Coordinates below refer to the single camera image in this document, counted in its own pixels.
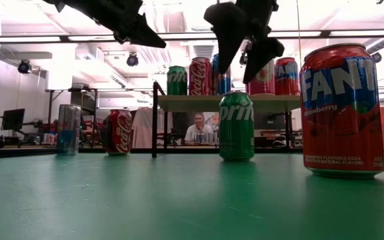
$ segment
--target sprite can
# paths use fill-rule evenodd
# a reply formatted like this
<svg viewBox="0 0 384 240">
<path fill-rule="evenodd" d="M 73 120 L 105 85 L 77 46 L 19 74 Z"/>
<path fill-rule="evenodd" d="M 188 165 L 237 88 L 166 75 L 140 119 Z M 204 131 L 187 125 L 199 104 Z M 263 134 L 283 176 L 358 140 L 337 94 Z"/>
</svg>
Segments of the sprite can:
<svg viewBox="0 0 384 240">
<path fill-rule="evenodd" d="M 249 161 L 254 157 L 254 110 L 249 95 L 224 94 L 220 102 L 220 156 L 225 161 Z"/>
<path fill-rule="evenodd" d="M 167 94 L 187 95 L 187 72 L 186 68 L 172 66 L 167 73 Z"/>
</svg>

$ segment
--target green table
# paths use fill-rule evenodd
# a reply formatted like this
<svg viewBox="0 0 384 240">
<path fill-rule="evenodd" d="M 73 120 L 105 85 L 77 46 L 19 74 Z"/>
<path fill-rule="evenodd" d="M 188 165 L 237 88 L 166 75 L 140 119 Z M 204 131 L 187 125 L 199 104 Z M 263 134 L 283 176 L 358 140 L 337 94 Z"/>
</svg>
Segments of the green table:
<svg viewBox="0 0 384 240">
<path fill-rule="evenodd" d="M 384 239 L 384 173 L 327 179 L 287 154 L 0 159 L 0 239 Z"/>
</svg>

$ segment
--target white curtain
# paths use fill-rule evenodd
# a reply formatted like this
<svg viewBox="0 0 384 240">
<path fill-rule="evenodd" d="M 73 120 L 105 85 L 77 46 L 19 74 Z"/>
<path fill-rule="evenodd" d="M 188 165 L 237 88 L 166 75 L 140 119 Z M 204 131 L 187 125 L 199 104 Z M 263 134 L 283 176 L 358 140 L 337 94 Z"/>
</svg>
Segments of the white curtain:
<svg viewBox="0 0 384 240">
<path fill-rule="evenodd" d="M 168 133 L 173 128 L 173 116 L 168 113 Z M 152 148 L 152 108 L 142 107 L 137 110 L 133 121 L 133 148 Z M 164 111 L 158 110 L 158 133 L 164 133 Z"/>
</svg>

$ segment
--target robotic arm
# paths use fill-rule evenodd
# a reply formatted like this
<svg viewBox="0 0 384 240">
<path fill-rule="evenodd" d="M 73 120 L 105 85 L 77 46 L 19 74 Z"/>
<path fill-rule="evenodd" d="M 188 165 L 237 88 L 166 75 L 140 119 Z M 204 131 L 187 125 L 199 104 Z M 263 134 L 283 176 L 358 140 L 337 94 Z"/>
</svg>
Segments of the robotic arm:
<svg viewBox="0 0 384 240">
<path fill-rule="evenodd" d="M 246 49 L 245 84 L 275 57 L 284 53 L 284 46 L 268 37 L 272 12 L 278 10 L 277 0 L 237 0 L 210 6 L 204 19 L 213 25 L 219 42 L 220 71 L 225 73 L 244 39 L 251 42 Z"/>
<path fill-rule="evenodd" d="M 115 39 L 124 44 L 165 48 L 166 43 L 146 22 L 146 16 L 139 14 L 142 0 L 44 0 L 56 6 L 58 12 L 68 5 L 113 31 Z"/>
</svg>

